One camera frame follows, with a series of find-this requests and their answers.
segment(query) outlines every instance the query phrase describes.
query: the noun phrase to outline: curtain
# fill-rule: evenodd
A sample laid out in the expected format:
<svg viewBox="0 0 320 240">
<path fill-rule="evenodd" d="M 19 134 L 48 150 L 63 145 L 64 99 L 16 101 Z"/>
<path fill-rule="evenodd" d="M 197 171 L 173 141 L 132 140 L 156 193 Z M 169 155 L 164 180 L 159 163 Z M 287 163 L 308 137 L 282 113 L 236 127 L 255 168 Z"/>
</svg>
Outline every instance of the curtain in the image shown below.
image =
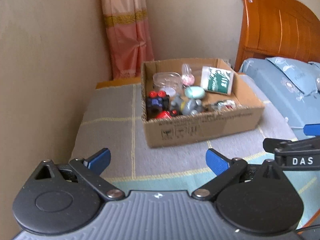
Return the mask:
<svg viewBox="0 0 320 240">
<path fill-rule="evenodd" d="M 144 61 L 154 60 L 146 0 L 102 0 L 113 78 L 140 76 Z"/>
</svg>

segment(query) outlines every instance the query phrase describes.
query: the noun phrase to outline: clear plastic container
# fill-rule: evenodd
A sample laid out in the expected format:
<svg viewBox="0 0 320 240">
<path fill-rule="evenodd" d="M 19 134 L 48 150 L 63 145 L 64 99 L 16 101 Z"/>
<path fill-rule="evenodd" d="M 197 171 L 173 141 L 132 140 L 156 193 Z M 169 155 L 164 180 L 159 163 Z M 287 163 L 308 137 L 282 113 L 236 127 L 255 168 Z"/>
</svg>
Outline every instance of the clear plastic container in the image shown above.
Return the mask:
<svg viewBox="0 0 320 240">
<path fill-rule="evenodd" d="M 154 74 L 153 88 L 155 91 L 165 91 L 170 97 L 175 96 L 176 93 L 183 94 L 181 76 L 175 72 L 159 72 Z"/>
</svg>

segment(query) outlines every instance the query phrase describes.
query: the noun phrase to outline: checkered blanket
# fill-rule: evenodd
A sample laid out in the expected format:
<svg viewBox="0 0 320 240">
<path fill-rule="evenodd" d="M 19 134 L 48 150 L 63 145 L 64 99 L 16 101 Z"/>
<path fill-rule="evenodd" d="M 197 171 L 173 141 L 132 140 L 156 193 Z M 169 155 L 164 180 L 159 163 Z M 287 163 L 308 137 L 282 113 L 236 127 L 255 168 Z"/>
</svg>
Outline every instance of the checkered blanket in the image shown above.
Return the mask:
<svg viewBox="0 0 320 240">
<path fill-rule="evenodd" d="M 295 139 L 295 135 L 268 98 L 248 76 L 241 76 L 265 104 L 255 130 L 189 145 L 150 149 L 141 121 L 141 85 L 96 90 L 79 128 L 72 158 L 87 158 L 103 147 L 111 151 L 111 164 L 102 177 L 126 193 L 136 190 L 188 190 L 192 192 L 215 177 L 206 166 L 205 153 L 214 148 L 228 158 L 262 163 L 273 155 L 264 152 L 266 137 Z M 287 173 L 305 200 L 302 224 L 319 208 L 310 206 L 317 180 L 308 172 Z"/>
</svg>

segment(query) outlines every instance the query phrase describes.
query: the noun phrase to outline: toy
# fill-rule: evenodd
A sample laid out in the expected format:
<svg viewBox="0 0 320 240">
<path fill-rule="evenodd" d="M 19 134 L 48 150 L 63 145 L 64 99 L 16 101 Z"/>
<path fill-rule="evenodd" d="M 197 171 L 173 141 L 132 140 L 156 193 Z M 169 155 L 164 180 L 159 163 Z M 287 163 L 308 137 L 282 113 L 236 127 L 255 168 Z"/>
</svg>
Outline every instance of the toy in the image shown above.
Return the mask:
<svg viewBox="0 0 320 240">
<path fill-rule="evenodd" d="M 171 110 L 171 111 L 162 111 L 160 114 L 156 116 L 156 119 L 164 119 L 164 118 L 171 118 L 178 116 L 177 110 Z"/>
<path fill-rule="evenodd" d="M 191 68 L 189 67 L 189 65 L 183 64 L 181 72 L 182 72 L 182 76 L 181 76 L 182 83 L 185 86 L 192 86 L 195 83 L 195 77 L 191 73 Z"/>
<path fill-rule="evenodd" d="M 170 103 L 171 110 L 177 110 L 183 115 L 194 115 L 204 111 L 202 102 L 199 99 L 184 101 L 180 95 L 176 95 Z"/>
<path fill-rule="evenodd" d="M 233 100 L 228 99 L 228 100 L 215 102 L 213 104 L 210 104 L 207 107 L 209 108 L 210 111 L 221 111 L 221 110 L 224 110 L 224 109 L 234 109 L 234 108 L 236 108 L 236 103 Z"/>
<path fill-rule="evenodd" d="M 184 94 L 189 99 L 203 99 L 205 97 L 204 89 L 198 86 L 187 87 Z"/>
<path fill-rule="evenodd" d="M 169 96 L 164 91 L 150 91 L 148 97 L 146 98 L 146 107 L 148 117 L 158 114 L 162 111 L 169 110 Z"/>
</svg>

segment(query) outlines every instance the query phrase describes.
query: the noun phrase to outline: blue pillow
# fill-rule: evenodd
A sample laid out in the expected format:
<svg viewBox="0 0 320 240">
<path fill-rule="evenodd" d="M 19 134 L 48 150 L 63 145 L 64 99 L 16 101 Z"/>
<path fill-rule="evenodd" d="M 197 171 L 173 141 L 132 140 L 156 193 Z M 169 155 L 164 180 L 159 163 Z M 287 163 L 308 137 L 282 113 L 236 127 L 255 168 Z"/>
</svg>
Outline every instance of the blue pillow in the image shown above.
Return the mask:
<svg viewBox="0 0 320 240">
<path fill-rule="evenodd" d="M 305 96 L 317 92 L 316 74 L 311 65 L 299 60 L 283 57 L 266 58 L 281 70 Z"/>
<path fill-rule="evenodd" d="M 309 61 L 308 63 L 312 64 L 314 66 L 317 66 L 320 69 L 320 63 L 319 62 Z"/>
</svg>

